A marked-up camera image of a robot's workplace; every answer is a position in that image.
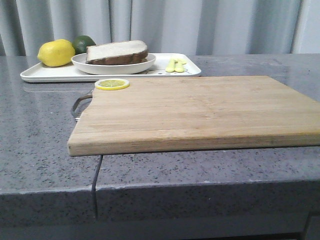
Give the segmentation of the white bread slice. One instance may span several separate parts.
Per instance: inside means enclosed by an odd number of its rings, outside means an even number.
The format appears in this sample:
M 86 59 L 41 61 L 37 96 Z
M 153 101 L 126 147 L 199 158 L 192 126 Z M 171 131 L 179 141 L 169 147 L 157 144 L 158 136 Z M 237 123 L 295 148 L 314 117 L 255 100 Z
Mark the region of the white bread slice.
M 142 40 L 112 42 L 86 48 L 86 63 L 92 65 L 138 64 L 148 56 L 149 49 Z

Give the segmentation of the white round plate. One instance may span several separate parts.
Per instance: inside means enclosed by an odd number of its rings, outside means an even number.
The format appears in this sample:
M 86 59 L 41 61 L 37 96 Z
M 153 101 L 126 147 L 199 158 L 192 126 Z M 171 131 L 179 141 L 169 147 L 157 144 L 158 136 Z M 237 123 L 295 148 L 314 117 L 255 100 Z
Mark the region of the white round plate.
M 126 65 L 97 65 L 86 63 L 86 53 L 75 55 L 71 58 L 73 65 L 82 72 L 92 75 L 130 75 L 149 69 L 156 61 L 156 55 L 149 53 L 146 61 Z

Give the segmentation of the wooden cutting board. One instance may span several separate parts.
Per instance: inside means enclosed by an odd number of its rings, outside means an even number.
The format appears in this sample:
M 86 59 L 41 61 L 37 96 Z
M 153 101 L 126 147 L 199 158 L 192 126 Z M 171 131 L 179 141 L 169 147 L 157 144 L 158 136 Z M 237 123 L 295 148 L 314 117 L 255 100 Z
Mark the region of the wooden cutting board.
M 317 146 L 320 104 L 269 76 L 133 78 L 94 89 L 71 156 Z

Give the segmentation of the left yellow-green utensil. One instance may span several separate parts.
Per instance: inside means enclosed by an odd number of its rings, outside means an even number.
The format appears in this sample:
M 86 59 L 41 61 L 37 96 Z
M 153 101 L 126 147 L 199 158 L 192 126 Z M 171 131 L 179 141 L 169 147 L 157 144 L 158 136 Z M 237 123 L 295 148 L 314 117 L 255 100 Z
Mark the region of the left yellow-green utensil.
M 172 73 L 176 71 L 176 64 L 178 63 L 178 60 L 176 58 L 171 58 L 165 68 L 165 71 L 167 73 Z

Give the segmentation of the yellow-green utensil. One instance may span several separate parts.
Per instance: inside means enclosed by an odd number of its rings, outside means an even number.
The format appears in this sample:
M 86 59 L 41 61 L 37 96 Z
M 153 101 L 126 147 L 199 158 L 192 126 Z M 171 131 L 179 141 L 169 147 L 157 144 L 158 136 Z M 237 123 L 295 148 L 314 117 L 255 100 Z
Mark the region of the yellow-green utensil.
M 185 71 L 185 65 L 187 62 L 182 58 L 174 59 L 174 71 L 177 73 L 183 73 Z
M 171 58 L 165 68 L 165 71 L 167 73 L 172 73 L 176 71 L 176 64 L 178 63 L 178 60 L 176 58 Z

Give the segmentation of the right yellow-green utensil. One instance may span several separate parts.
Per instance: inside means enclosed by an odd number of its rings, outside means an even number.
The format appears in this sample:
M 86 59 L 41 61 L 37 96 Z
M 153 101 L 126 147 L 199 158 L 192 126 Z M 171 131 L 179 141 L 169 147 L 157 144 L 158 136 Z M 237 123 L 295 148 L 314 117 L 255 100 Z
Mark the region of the right yellow-green utensil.
M 185 65 L 187 62 L 182 58 L 174 59 L 174 71 L 177 73 L 183 73 L 185 71 Z

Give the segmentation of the yellow lemon slice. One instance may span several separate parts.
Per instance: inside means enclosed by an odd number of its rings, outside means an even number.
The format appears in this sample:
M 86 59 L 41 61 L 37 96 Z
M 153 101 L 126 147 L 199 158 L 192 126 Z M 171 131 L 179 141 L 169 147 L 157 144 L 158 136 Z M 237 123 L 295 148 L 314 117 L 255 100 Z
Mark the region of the yellow lemon slice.
M 100 79 L 94 84 L 96 89 L 105 91 L 122 90 L 130 86 L 130 82 L 122 78 Z

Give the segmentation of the grey curtain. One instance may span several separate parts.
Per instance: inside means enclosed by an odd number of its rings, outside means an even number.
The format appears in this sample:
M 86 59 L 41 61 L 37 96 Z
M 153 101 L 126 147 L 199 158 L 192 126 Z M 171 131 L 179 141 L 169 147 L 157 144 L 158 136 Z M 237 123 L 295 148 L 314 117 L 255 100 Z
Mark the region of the grey curtain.
M 80 35 L 97 44 L 142 40 L 154 53 L 315 54 L 317 0 L 3 0 L 0 53 L 35 56 Z

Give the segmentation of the green lime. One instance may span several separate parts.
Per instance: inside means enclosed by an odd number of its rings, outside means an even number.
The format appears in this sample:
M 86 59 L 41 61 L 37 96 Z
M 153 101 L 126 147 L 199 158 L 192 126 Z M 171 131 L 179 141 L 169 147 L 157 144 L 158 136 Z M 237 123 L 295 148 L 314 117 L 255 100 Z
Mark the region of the green lime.
M 87 35 L 80 35 L 77 36 L 74 41 L 72 42 L 72 46 L 75 50 L 75 54 L 84 54 L 87 52 L 87 47 L 95 46 L 95 41 Z

